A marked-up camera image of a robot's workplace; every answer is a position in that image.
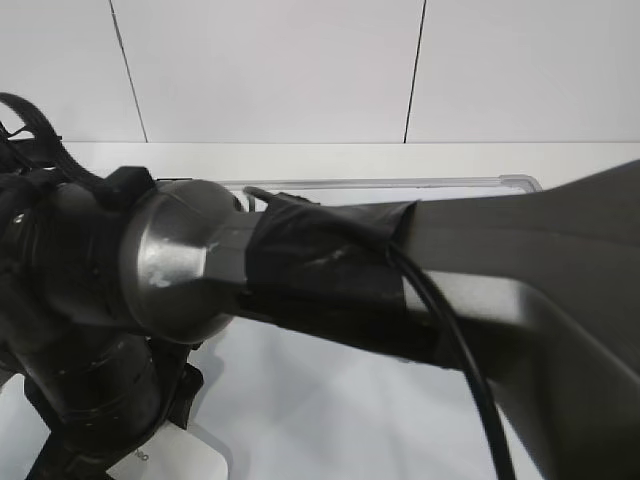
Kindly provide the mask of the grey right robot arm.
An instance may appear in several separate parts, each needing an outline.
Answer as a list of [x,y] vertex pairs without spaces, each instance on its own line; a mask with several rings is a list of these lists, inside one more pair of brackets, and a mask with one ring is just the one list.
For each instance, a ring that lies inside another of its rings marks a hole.
[[235,316],[462,371],[497,475],[639,475],[639,165],[548,191],[322,206],[75,166],[1,177],[1,366],[49,427],[31,479],[104,479],[183,425]]

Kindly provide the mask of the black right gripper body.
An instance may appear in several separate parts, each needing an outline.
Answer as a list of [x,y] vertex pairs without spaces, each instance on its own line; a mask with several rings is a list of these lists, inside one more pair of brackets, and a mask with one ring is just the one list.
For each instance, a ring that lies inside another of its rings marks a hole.
[[25,396],[50,430],[28,478],[107,479],[164,423],[185,428],[204,384],[196,348],[84,331],[23,354]]

